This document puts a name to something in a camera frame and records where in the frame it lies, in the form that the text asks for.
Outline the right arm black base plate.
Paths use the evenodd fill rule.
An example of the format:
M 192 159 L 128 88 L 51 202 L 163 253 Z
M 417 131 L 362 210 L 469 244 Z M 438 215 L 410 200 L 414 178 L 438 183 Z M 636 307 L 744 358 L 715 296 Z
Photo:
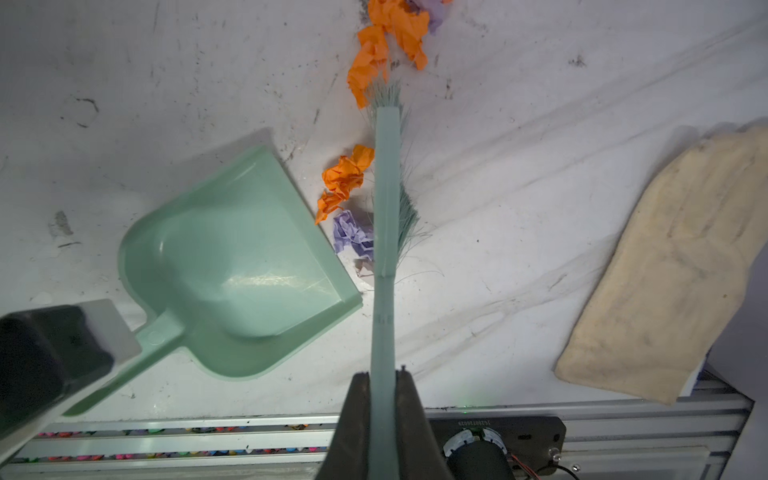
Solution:
M 556 416 L 433 418 L 429 421 L 456 479 L 540 479 L 562 458 L 566 426 Z

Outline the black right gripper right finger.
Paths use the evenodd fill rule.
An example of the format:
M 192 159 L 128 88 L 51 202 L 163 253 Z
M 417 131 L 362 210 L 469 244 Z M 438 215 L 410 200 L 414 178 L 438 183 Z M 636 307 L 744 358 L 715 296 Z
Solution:
M 401 479 L 453 479 L 426 418 L 414 379 L 405 368 L 396 371 L 395 426 Z

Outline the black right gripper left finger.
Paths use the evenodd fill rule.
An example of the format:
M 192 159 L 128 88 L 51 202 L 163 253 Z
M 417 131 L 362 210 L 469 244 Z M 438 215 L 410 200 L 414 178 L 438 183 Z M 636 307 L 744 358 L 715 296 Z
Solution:
M 366 480 L 370 440 L 370 375 L 351 380 L 336 429 L 317 480 Z

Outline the green plastic dustpan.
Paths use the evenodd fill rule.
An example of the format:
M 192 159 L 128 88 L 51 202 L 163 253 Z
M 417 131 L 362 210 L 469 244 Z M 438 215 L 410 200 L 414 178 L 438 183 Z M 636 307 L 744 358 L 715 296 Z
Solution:
M 127 231 L 117 266 L 144 310 L 141 353 L 81 415 L 176 350 L 224 380 L 258 377 L 360 309 L 362 297 L 281 162 L 244 152 Z

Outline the green hand brush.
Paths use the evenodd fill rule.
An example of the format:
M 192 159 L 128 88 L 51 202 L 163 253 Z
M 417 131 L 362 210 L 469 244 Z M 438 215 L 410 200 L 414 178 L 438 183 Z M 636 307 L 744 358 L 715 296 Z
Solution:
M 375 137 L 374 304 L 370 361 L 368 477 L 398 479 L 395 416 L 394 287 L 400 261 L 403 203 L 401 134 L 404 110 L 400 85 L 382 78 L 366 89 Z

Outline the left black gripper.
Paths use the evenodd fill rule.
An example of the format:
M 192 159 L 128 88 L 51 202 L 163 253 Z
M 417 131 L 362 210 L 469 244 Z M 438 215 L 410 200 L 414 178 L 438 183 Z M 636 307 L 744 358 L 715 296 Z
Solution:
M 142 352 L 110 300 L 1 317 L 1 460 L 113 379 Z

